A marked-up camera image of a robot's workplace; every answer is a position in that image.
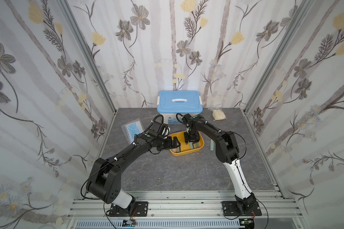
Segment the teal folding fruit knife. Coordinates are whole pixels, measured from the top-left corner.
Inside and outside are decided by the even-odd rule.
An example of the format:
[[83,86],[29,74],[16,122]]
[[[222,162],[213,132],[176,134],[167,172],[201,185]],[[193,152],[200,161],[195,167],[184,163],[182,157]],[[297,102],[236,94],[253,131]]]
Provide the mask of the teal folding fruit knife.
[[189,145],[190,145],[190,149],[191,150],[195,149],[195,144],[194,143],[190,142]]
[[211,151],[215,150],[215,142],[213,140],[210,141],[210,150]]

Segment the yellow plastic storage tray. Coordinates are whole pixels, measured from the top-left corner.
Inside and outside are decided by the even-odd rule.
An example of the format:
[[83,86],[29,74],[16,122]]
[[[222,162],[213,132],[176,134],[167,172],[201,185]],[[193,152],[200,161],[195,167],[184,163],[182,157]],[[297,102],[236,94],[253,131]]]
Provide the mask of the yellow plastic storage tray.
[[181,144],[180,148],[184,150],[184,152],[181,152],[181,153],[173,153],[170,149],[170,152],[173,156],[183,156],[183,155],[187,155],[187,154],[191,154],[191,153],[195,153],[195,152],[198,152],[200,151],[202,148],[195,148],[193,150],[190,149],[190,145],[189,143],[186,144],[185,143],[185,140],[184,140],[184,133],[186,131],[181,131],[181,132],[176,132],[176,133],[173,133],[173,134],[170,134],[170,136],[173,138],[174,136],[178,137],[178,140]]

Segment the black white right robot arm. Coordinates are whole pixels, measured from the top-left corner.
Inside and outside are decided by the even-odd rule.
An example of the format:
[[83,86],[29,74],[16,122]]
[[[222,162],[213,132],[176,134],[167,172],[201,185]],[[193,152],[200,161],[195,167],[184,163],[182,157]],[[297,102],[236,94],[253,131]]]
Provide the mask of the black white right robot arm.
[[239,215],[261,216],[261,209],[258,201],[249,188],[243,174],[239,146],[232,131],[223,131],[213,124],[207,122],[203,116],[190,114],[176,114],[177,121],[184,124],[187,132],[184,133],[186,143],[198,142],[199,132],[207,135],[216,145],[216,157],[228,170],[232,184],[234,186],[236,209]]

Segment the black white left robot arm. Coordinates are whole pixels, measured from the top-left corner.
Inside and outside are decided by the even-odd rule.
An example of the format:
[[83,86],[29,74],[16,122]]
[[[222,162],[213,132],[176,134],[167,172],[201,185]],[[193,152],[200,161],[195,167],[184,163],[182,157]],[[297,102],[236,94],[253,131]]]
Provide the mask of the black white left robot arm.
[[118,206],[123,214],[134,213],[136,199],[121,189],[121,175],[137,158],[150,152],[175,149],[181,146],[176,137],[171,137],[169,128],[164,123],[163,115],[157,115],[151,124],[140,134],[134,136],[133,142],[116,155],[95,161],[89,179],[84,187],[106,204]]

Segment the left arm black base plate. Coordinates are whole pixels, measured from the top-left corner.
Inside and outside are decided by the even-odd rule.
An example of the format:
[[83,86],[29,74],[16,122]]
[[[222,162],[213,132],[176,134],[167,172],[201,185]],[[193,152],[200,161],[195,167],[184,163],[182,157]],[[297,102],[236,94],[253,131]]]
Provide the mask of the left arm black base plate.
[[110,209],[106,212],[109,217],[147,217],[149,202],[134,201],[126,208],[111,204]]

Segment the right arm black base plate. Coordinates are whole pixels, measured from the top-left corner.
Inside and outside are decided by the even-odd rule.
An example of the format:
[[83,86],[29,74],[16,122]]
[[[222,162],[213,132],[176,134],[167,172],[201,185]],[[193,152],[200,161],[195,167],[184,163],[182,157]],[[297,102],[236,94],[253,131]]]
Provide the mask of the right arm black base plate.
[[244,205],[238,203],[237,201],[222,201],[223,214],[227,217],[256,217],[262,216],[261,208],[257,202],[254,202],[251,205]]

